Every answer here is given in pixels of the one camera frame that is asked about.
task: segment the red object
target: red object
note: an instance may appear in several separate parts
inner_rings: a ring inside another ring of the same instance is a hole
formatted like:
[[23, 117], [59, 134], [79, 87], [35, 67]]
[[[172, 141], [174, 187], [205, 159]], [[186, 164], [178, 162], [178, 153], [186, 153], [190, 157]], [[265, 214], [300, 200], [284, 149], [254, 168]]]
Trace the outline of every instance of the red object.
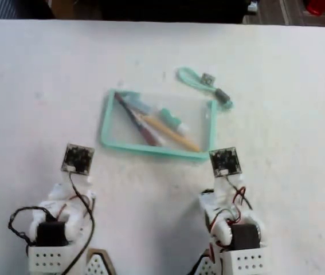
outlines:
[[309, 0], [306, 9], [309, 13], [320, 16], [325, 11], [325, 0]]

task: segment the perforated plate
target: perforated plate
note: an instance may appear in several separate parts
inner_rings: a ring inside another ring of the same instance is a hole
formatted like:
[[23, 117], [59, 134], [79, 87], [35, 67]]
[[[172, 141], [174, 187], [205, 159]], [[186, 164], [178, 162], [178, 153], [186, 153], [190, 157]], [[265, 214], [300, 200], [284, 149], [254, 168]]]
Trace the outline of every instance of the perforated plate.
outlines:
[[71, 256], [70, 246], [29, 247], [29, 270], [43, 273], [62, 272], [68, 266]]
[[269, 272], [267, 248], [223, 252], [225, 275], [257, 275]]
[[105, 262], [100, 255], [94, 254], [89, 260], [85, 275], [110, 275]]
[[209, 257], [202, 258], [194, 275], [216, 275], [214, 265]]

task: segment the wire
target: wire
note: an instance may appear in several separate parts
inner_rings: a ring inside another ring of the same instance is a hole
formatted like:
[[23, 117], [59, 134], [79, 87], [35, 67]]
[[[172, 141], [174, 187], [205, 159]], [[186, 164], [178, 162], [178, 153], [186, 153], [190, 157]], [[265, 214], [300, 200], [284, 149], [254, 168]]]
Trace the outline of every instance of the wire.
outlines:
[[13, 222], [17, 216], [17, 214], [19, 212], [22, 212], [22, 211], [25, 211], [25, 210], [41, 210], [45, 213], [46, 215], [46, 220], [49, 221], [49, 220], [55, 220], [55, 218], [51, 215], [51, 213], [49, 212], [48, 209], [44, 208], [44, 207], [40, 207], [40, 206], [26, 206], [26, 207], [22, 207], [22, 208], [19, 208], [17, 209], [12, 215], [11, 217], [9, 218], [9, 222], [8, 222], [8, 229], [10, 229], [14, 234], [16, 234], [18, 237], [20, 237], [21, 239], [24, 239], [27, 243], [28, 246], [33, 246], [34, 245], [34, 242], [32, 242], [30, 240], [30, 238], [26, 235], [25, 232], [19, 232], [17, 231], [15, 228], [13, 228]]
[[87, 239], [87, 242], [85, 243], [85, 245], [82, 247], [82, 249], [79, 251], [79, 253], [77, 254], [77, 256], [73, 259], [73, 261], [68, 265], [68, 267], [61, 273], [61, 275], [66, 275], [68, 274], [68, 272], [72, 269], [72, 267], [76, 264], [76, 262], [80, 259], [80, 257], [82, 256], [82, 254], [84, 253], [84, 251], [86, 250], [87, 246], [89, 245], [92, 236], [93, 236], [93, 232], [95, 231], [95, 219], [93, 218], [93, 214], [92, 214], [92, 210], [89, 208], [89, 206], [87, 205], [86, 201], [83, 199], [82, 195], [78, 192], [75, 184], [73, 183], [72, 180], [72, 174], [73, 172], [69, 172], [69, 180], [71, 181], [72, 184], [72, 188], [75, 191], [77, 197], [80, 198], [80, 200], [82, 201], [82, 203], [84, 204], [84, 206], [87, 209], [87, 212], [89, 214], [89, 217], [91, 219], [92, 222], [92, 227], [91, 227], [91, 232], [89, 234], [89, 237]]
[[[88, 201], [87, 204], [88, 204], [88, 207], [89, 207], [89, 205], [91, 204], [91, 202], [89, 201], [89, 198], [88, 198], [86, 195], [82, 195], [82, 197], [87, 199], [87, 201]], [[77, 195], [72, 196], [72, 197], [69, 198], [68, 200], [71, 201], [71, 200], [73, 200], [73, 199], [75, 199], [75, 198], [78, 198], [78, 196], [77, 196]], [[65, 208], [66, 208], [66, 203], [64, 203], [63, 206], [60, 208], [60, 210], [59, 210], [59, 212], [58, 212], [58, 214], [57, 214], [57, 216], [56, 216], [57, 221], [59, 220], [59, 217], [60, 217], [61, 213], [63, 212], [63, 210], [64, 210]]]
[[238, 191], [236, 191], [236, 194], [232, 199], [232, 203], [235, 203], [237, 196], [240, 195], [241, 196], [241, 203], [240, 204], [242, 205], [242, 202], [244, 200], [243, 197], [245, 196], [245, 192], [246, 192], [246, 187], [242, 186]]
[[208, 91], [211, 93], [214, 93], [217, 90], [217, 88], [213, 86], [208, 86], [201, 83], [201, 77], [190, 68], [187, 67], [179, 68], [177, 76], [181, 82], [197, 90]]
[[239, 195], [242, 197], [242, 199], [246, 202], [246, 204], [248, 205], [250, 210], [253, 210], [252, 205], [250, 204], [249, 200], [245, 197], [245, 194], [243, 195], [239, 192], [239, 189], [235, 185], [232, 184], [232, 182], [229, 180], [228, 176], [226, 176], [226, 179], [227, 179], [228, 183], [231, 185], [231, 187], [236, 190], [236, 193], [239, 193]]
[[215, 95], [216, 99], [221, 103], [223, 110], [232, 108], [233, 103], [225, 92], [214, 86], [201, 83], [201, 77], [192, 69], [188, 67], [179, 68], [177, 78], [184, 84], [191, 86], [194, 89], [207, 91]]
[[[239, 222], [240, 219], [241, 219], [241, 212], [240, 212], [240, 210], [237, 208], [236, 205], [235, 205], [235, 207], [236, 207], [236, 209], [237, 209], [238, 216], [237, 216], [237, 218], [236, 218], [235, 220], [232, 220], [232, 219], [226, 219], [228, 225], [232, 225], [232, 224], [234, 224], [234, 223], [237, 223], [237, 222]], [[210, 223], [210, 225], [209, 225], [209, 227], [208, 227], [208, 232], [209, 232], [209, 233], [211, 233], [212, 228], [213, 228], [214, 224], [216, 223], [216, 220], [217, 220], [218, 216], [219, 216], [223, 211], [228, 211], [228, 212], [230, 212], [231, 215], [232, 215], [232, 217], [234, 218], [234, 214], [233, 214], [233, 212], [231, 211], [231, 209], [228, 209], [228, 208], [221, 209], [219, 212], [217, 212], [216, 216], [214, 216], [212, 222]]]

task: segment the black wire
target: black wire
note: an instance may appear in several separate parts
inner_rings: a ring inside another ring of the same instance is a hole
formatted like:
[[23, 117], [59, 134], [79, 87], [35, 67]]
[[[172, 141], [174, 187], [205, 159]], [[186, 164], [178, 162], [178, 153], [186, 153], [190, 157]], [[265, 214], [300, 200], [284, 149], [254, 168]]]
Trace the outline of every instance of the black wire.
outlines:
[[75, 191], [77, 197], [80, 198], [80, 200], [82, 201], [82, 203], [84, 204], [84, 206], [87, 209], [87, 212], [89, 214], [89, 217], [91, 219], [92, 222], [92, 228], [91, 228], [91, 232], [89, 234], [89, 237], [87, 239], [87, 242], [85, 243], [85, 245], [82, 247], [82, 249], [79, 251], [79, 253], [77, 254], [77, 256], [73, 259], [73, 261], [68, 265], [68, 267], [61, 273], [61, 275], [66, 275], [68, 274], [68, 272], [71, 270], [71, 268], [76, 264], [76, 262], [80, 259], [80, 257], [82, 256], [82, 254], [84, 253], [84, 251], [86, 250], [87, 246], [89, 245], [92, 236], [93, 236], [93, 232], [95, 231], [95, 219], [93, 218], [93, 214], [92, 214], [92, 210], [89, 208], [89, 206], [87, 205], [86, 201], [83, 199], [82, 195], [78, 192], [75, 184], [73, 183], [72, 180], [72, 172], [69, 172], [69, 179], [71, 180], [71, 184], [72, 184], [72, 188]]
[[16, 229], [13, 228], [13, 222], [17, 216], [17, 214], [19, 212], [22, 212], [22, 211], [25, 211], [25, 210], [41, 210], [45, 213], [46, 215], [46, 220], [52, 220], [52, 219], [55, 219], [51, 213], [49, 212], [48, 209], [44, 208], [44, 207], [39, 207], [39, 206], [26, 206], [26, 207], [22, 207], [22, 208], [19, 208], [17, 209], [12, 215], [11, 217], [9, 218], [9, 222], [8, 222], [8, 229], [10, 229], [14, 234], [16, 234], [18, 237], [20, 237], [21, 239], [24, 239], [27, 243], [27, 246], [26, 246], [26, 254], [28, 254], [28, 249], [29, 249], [29, 246], [33, 246], [35, 244], [35, 242], [32, 242], [30, 240], [30, 238], [26, 235], [25, 232], [19, 232], [17, 231]]
[[248, 201], [248, 199], [245, 197], [245, 195], [242, 195], [239, 191], [238, 188], [232, 184], [232, 182], [229, 180], [228, 176], [226, 177], [227, 181], [229, 182], [229, 184], [231, 185], [232, 188], [234, 188], [236, 190], [236, 192], [243, 198], [243, 200], [246, 202], [246, 204], [248, 205], [248, 207], [250, 208], [250, 210], [253, 210], [252, 205], [250, 204], [250, 202]]

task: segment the black circuit board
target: black circuit board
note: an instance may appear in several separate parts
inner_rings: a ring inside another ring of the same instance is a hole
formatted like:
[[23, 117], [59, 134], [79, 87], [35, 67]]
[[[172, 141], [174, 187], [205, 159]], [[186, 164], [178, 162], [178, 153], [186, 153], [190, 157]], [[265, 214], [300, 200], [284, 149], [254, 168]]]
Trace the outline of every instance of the black circuit board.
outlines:
[[75, 144], [68, 144], [66, 147], [64, 160], [61, 170], [65, 172], [74, 172], [81, 175], [89, 175], [91, 163], [95, 149]]
[[242, 173], [235, 147], [210, 151], [209, 156], [215, 178]]

